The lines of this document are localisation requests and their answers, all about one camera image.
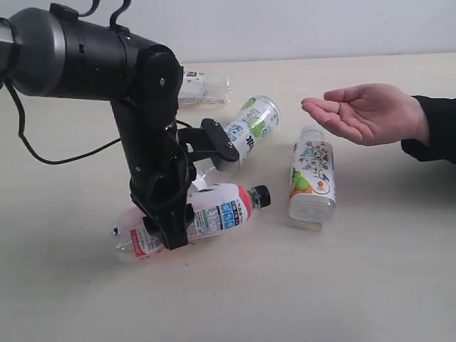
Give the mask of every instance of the lying bottle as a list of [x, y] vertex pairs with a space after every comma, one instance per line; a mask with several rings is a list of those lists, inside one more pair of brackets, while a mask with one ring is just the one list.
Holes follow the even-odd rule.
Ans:
[[196, 162], [197, 179], [192, 183], [189, 191], [202, 190], [222, 181], [224, 176], [236, 173], [253, 148], [277, 127], [279, 115], [277, 104], [270, 98], [262, 95], [250, 98], [225, 128], [228, 138], [239, 151], [239, 161], [221, 161], [217, 167], [211, 159]]
[[228, 73], [184, 70], [182, 87], [177, 99], [180, 104], [227, 105], [231, 101], [231, 95], [231, 76]]
[[[188, 201], [195, 211], [195, 220], [187, 228], [191, 241], [238, 227], [254, 210], [269, 206], [271, 195], [264, 185], [246, 190], [236, 184], [223, 183], [191, 194]], [[120, 216], [117, 226], [112, 229], [121, 261], [141, 260], [164, 249], [156, 236], [147, 233], [143, 217], [143, 212], [133, 207]]]
[[289, 216], [311, 230], [320, 230], [336, 211], [333, 148], [319, 126], [306, 126], [294, 144]]

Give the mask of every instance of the open palm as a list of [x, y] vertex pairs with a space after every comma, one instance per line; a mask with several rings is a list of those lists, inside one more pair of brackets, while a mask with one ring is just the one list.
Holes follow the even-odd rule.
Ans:
[[360, 145], [426, 139], [427, 123], [419, 102], [393, 85], [333, 90], [323, 99], [305, 98], [301, 104], [325, 129]]

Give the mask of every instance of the black robotic arm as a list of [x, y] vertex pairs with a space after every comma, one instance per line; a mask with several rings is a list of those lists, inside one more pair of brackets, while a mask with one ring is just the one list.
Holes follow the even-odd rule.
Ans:
[[[187, 203], [196, 177], [193, 162], [208, 157], [216, 165], [236, 162], [239, 153], [211, 119], [200, 128], [178, 129], [183, 68], [174, 53], [117, 24], [130, 0], [114, 12], [109, 27], [80, 20], [98, 5], [94, 0], [89, 12], [79, 14], [51, 4], [49, 11], [24, 9], [2, 19], [0, 81], [22, 116], [16, 90], [28, 96], [110, 101], [130, 170], [132, 201], [145, 213], [149, 234], [176, 249], [188, 243], [187, 227], [194, 219]], [[19, 136], [34, 153], [21, 129]]]

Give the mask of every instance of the white wall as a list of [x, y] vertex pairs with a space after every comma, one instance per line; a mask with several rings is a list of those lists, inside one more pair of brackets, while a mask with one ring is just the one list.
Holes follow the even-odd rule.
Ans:
[[[50, 2], [3, 0], [0, 15]], [[101, 0], [91, 21], [107, 25], [121, 2]], [[183, 63], [456, 52], [456, 0], [133, 0], [120, 23]]]

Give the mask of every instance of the upright bottle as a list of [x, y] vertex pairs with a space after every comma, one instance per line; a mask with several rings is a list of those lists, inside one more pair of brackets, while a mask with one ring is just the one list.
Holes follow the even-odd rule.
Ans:
[[233, 175], [242, 166], [249, 153], [279, 124], [279, 108], [270, 98], [257, 95], [250, 98], [225, 128], [233, 146], [239, 151], [238, 162], [222, 162], [216, 168], [210, 159], [195, 163], [197, 179], [190, 192], [199, 191]]
[[184, 79], [177, 99], [180, 104], [227, 105], [231, 101], [231, 94], [231, 76], [228, 73], [184, 70]]
[[[247, 190], [236, 184], [218, 184], [189, 196], [195, 220], [187, 228], [189, 240], [219, 235], [238, 227], [251, 217], [255, 209], [271, 204], [271, 195], [264, 185]], [[144, 214], [137, 207], [120, 216], [111, 234], [121, 261], [132, 262], [148, 258], [164, 247], [160, 240], [147, 233]]]
[[306, 126], [293, 147], [289, 216], [320, 230], [336, 211], [333, 148], [319, 126]]

